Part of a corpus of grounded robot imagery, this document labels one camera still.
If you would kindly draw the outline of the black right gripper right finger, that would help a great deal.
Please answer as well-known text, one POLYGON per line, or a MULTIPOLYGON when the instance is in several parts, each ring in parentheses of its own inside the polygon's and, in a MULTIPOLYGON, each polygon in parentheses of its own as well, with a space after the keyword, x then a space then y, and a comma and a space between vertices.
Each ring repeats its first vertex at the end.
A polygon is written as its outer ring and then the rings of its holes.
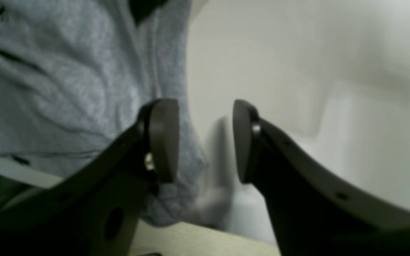
POLYGON ((282 256, 410 256, 410 210, 336 176, 235 100, 239 180, 263 196, 282 256))

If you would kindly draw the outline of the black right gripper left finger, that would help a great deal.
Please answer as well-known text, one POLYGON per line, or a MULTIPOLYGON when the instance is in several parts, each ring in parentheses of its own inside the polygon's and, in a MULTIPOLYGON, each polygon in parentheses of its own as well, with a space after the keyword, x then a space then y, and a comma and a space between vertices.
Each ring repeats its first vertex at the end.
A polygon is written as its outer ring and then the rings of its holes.
POLYGON ((150 191, 176 178, 178 149, 178 102, 163 98, 68 178, 0 158, 0 256, 127 256, 150 191))

